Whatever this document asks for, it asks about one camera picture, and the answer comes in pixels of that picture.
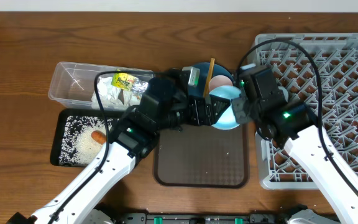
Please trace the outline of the light blue rice bowl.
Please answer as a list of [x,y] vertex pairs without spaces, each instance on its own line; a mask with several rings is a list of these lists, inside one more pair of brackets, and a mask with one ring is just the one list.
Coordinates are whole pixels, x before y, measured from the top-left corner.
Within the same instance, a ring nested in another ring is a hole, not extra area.
[[222,115],[219,117],[216,123],[212,125],[212,127],[220,130],[230,130],[239,126],[239,123],[236,121],[236,117],[232,109],[231,100],[238,98],[240,94],[240,89],[231,85],[219,86],[209,93],[210,96],[217,96],[224,98],[225,100],[229,100],[228,108],[223,111]]

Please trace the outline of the green yellow snack wrapper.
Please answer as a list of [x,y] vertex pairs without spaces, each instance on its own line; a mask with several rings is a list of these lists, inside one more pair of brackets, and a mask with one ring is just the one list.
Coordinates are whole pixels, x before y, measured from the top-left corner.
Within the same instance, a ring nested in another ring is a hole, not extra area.
[[141,96],[147,89],[149,83],[128,73],[116,73],[112,78],[111,85]]

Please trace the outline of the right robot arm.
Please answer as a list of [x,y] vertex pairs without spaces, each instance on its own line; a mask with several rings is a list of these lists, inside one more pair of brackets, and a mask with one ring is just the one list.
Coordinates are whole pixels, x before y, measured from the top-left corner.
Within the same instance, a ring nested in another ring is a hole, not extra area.
[[263,138],[273,140],[310,176],[341,223],[358,223],[358,176],[334,147],[321,118],[302,101],[282,95],[232,100],[236,121],[253,121]]

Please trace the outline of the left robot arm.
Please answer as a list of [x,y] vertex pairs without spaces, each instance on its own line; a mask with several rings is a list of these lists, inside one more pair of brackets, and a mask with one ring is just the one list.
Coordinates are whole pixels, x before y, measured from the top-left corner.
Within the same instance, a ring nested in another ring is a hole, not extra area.
[[152,78],[139,105],[128,108],[106,132],[98,155],[52,201],[30,217],[15,213],[9,223],[82,223],[111,187],[157,145],[160,130],[181,124],[213,125],[231,101],[216,95],[188,96],[170,80]]

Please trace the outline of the white tissue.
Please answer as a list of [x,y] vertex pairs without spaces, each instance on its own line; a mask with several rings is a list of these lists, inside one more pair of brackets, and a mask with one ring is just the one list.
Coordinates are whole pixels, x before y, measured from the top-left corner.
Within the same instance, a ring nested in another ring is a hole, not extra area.
[[100,78],[97,84],[99,97],[104,108],[117,106],[127,108],[140,104],[140,96],[130,90],[123,90],[111,84],[112,77]]

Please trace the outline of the pink cup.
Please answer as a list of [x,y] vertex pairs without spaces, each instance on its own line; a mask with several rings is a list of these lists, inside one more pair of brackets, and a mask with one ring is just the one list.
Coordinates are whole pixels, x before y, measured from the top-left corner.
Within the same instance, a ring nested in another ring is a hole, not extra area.
[[233,82],[231,79],[225,75],[216,75],[209,81],[209,92],[213,91],[214,89],[220,86],[232,86]]

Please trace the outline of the light blue cup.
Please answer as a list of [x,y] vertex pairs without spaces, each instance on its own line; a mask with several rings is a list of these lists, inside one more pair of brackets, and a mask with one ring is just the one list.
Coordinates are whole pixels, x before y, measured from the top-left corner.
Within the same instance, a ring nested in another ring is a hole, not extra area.
[[284,95],[284,98],[285,98],[285,101],[288,102],[289,93],[288,93],[287,89],[285,87],[283,87],[283,86],[279,86],[278,89],[282,91],[282,93]]

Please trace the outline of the orange carrot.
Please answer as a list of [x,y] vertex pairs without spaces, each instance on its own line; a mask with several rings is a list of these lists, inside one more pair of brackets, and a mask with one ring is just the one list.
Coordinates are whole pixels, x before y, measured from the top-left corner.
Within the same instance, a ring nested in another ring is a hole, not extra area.
[[100,145],[103,145],[106,142],[106,135],[101,131],[93,131],[91,133],[91,138]]

